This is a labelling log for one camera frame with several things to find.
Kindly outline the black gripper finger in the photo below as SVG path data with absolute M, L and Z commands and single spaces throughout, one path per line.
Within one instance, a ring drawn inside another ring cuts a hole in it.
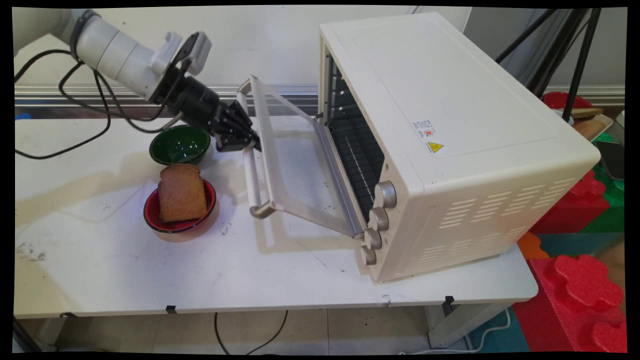
M 249 135 L 244 135 L 239 132 L 215 133 L 215 148 L 218 152 L 237 152 L 247 147 L 262 152 L 260 137 L 254 130 L 252 130 Z
M 252 121 L 238 100 L 220 102 L 215 111 L 215 132 L 253 133 Z

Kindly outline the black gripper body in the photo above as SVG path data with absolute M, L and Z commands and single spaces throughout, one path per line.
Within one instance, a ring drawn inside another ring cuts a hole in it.
M 222 111 L 217 93 L 192 76 L 185 76 L 180 69 L 172 66 L 163 75 L 153 93 L 153 103 L 165 104 L 167 111 L 182 119 L 190 126 L 218 133 L 222 128 L 218 116 Z

